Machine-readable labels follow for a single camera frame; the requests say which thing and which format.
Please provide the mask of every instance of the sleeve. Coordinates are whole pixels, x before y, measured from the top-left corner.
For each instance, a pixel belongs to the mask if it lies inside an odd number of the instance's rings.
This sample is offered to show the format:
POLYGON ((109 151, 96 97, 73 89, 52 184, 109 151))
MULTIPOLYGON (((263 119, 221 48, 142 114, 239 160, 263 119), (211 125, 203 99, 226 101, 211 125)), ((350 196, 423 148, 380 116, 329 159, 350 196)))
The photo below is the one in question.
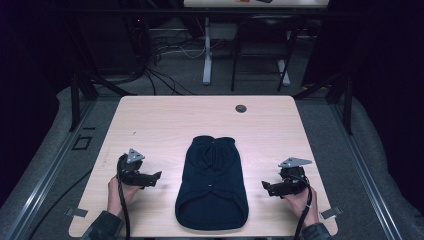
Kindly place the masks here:
POLYGON ((103 211, 85 231, 81 240, 115 240, 123 226, 122 220, 103 211))
POLYGON ((305 240, 332 240, 333 237, 322 223, 310 225, 302 230, 305 240))

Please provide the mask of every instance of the chair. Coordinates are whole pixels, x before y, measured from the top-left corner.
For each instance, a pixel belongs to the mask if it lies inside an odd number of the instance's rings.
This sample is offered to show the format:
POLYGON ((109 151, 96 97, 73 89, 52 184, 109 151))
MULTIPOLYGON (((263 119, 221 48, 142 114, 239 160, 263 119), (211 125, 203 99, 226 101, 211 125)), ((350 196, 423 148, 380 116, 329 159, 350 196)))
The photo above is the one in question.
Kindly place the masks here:
POLYGON ((234 54, 231 91, 234 91, 235 76, 237 73, 258 73, 252 71, 236 71, 237 61, 242 57, 272 59, 284 61, 284 69, 271 71, 279 73, 278 91, 281 90, 282 80, 287 72, 292 49, 297 34, 305 21, 299 16, 253 16, 245 19, 238 25, 234 54))

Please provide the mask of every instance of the tape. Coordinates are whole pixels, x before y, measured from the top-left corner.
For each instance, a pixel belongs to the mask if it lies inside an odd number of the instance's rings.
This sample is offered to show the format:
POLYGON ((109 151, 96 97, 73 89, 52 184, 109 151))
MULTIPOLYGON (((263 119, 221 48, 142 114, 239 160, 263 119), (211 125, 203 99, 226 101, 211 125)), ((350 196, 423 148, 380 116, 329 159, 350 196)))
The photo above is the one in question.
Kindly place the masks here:
POLYGON ((65 212, 65 215, 70 217, 78 216, 78 217, 84 218, 87 215, 87 213, 88 211, 84 209, 68 208, 68 210, 65 212))
POLYGON ((320 212, 320 214, 321 214, 322 218, 327 219, 327 218, 331 218, 331 217, 336 217, 337 215, 341 214, 342 212, 343 211, 342 211, 342 209, 340 209, 340 207, 334 207, 334 208, 328 209, 324 212, 320 212))

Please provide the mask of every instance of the black cable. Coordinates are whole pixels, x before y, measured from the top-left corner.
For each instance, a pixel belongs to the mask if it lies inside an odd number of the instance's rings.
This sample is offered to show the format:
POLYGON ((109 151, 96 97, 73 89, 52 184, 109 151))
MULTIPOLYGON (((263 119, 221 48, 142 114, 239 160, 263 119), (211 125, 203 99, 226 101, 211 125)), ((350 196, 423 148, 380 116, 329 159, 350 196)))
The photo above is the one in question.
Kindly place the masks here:
POLYGON ((176 89, 175 81, 172 81, 172 89, 176 89))
POLYGON ((143 73, 142 72, 137 72, 137 73, 134 73, 133 75, 131 75, 130 77, 125 78, 125 79, 107 80, 107 81, 110 82, 110 83, 112 83, 112 84, 115 84, 115 85, 120 85, 120 84, 124 84, 124 83, 134 82, 135 80, 139 79, 141 76, 143 76, 143 73))
POLYGON ((163 76, 163 77, 166 77, 166 78, 170 79, 171 81, 173 81, 174 83, 178 84, 178 86, 180 86, 182 89, 184 89, 185 91, 187 91, 187 92, 188 92, 188 93, 190 93, 191 95, 197 95, 197 94, 195 94, 195 93, 191 92, 190 90, 188 90, 187 88, 185 88, 185 87, 184 87, 183 85, 181 85, 181 83, 179 83, 178 81, 174 80, 171 76, 169 76, 169 75, 167 75, 167 74, 164 74, 164 73, 157 72, 157 71, 152 70, 152 69, 149 69, 149 71, 151 71, 151 72, 153 72, 153 73, 156 73, 157 75, 161 75, 161 76, 163 76))
POLYGON ((124 192, 122 190, 122 180, 121 180, 121 176, 120 176, 119 172, 118 172, 118 174, 116 174, 116 176, 118 178, 119 199, 121 200, 122 211, 124 212, 124 218, 125 218, 125 230, 126 230, 125 239, 129 240, 130 239, 130 233, 131 233, 130 217, 129 217, 129 214, 128 214, 127 204, 125 203, 124 192))
POLYGON ((155 87, 155 84, 153 83, 153 79, 152 79, 152 77, 150 76, 150 72, 149 72, 149 71, 146 71, 146 76, 149 78, 150 83, 152 84, 152 88, 153 88, 153 95, 154 95, 154 96, 156 96, 156 87, 155 87))
POLYGON ((199 42, 198 44, 199 46, 204 46, 204 44, 200 42, 200 40, 194 39, 194 38, 189 38, 184 41, 176 42, 176 43, 168 43, 167 41, 168 38, 172 38, 172 37, 161 37, 161 38, 165 39, 165 42, 163 44, 165 46, 160 46, 159 44, 157 44, 157 46, 154 47, 157 61, 160 61, 162 54, 168 52, 171 49, 180 49, 180 48, 184 49, 185 47, 193 45, 194 43, 197 43, 197 42, 199 42))
POLYGON ((303 226, 303 222, 305 221, 306 215, 308 215, 309 209, 311 207, 311 203, 312 203, 312 189, 311 189, 311 185, 309 184, 308 179, 306 178, 306 181, 300 177, 294 176, 294 175, 289 175, 289 174, 284 174, 284 177, 290 177, 290 178, 295 178, 297 180, 302 181, 306 187, 308 188, 308 199, 306 200, 306 206, 305 209, 302 212, 302 215, 299 218, 299 221, 297 223, 296 226, 296 232, 294 234, 294 240, 298 240, 299 239, 299 235, 300 235, 300 230, 302 229, 303 226))
POLYGON ((194 43, 198 43, 199 46, 203 46, 204 43, 202 40, 199 39, 194 39, 194 38, 181 38, 181 37, 171 37, 171 36, 158 36, 158 37, 153 37, 153 45, 155 45, 156 47, 160 47, 160 45, 163 46, 184 46, 184 45, 190 45, 190 44, 194 44, 194 43), (172 42, 170 43, 169 40, 171 39, 176 39, 176 40, 181 40, 181 41, 177 41, 177 42, 172 42))
POLYGON ((78 183, 80 183, 85 177, 87 177, 91 171, 93 171, 93 168, 91 168, 88 172, 86 172, 78 181, 76 181, 74 184, 72 184, 71 187, 69 187, 57 200, 56 202, 53 203, 53 205, 47 210, 47 212, 43 215, 43 217, 40 219, 40 221, 38 221, 38 224, 34 227, 34 229, 32 230, 31 234, 28 237, 28 240, 31 240, 32 237, 34 237, 35 232, 38 230, 38 228, 40 227, 41 223, 43 223, 43 221, 46 219, 47 215, 49 215, 49 213, 53 210, 54 207, 56 207, 56 205, 60 202, 60 200, 62 200, 63 197, 66 196, 66 194, 69 193, 69 191, 71 191, 78 183))
POLYGON ((178 95, 183 96, 182 93, 178 92, 175 88, 172 88, 165 80, 163 80, 160 76, 158 76, 158 74, 156 74, 154 71, 150 71, 150 73, 155 76, 156 78, 158 78, 159 80, 161 80, 169 89, 171 89, 173 92, 172 93, 177 93, 178 95))

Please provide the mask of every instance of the small round object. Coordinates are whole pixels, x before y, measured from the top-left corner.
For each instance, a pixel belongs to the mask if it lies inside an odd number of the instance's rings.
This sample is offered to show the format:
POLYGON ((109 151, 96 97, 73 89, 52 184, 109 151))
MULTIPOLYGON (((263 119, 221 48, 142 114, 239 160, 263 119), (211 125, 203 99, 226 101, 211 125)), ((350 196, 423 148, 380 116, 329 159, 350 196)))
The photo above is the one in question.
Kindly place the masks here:
POLYGON ((239 112, 239 113, 244 113, 244 112, 246 112, 246 110, 247 110, 247 108, 244 105, 237 105, 236 106, 236 111, 239 112))

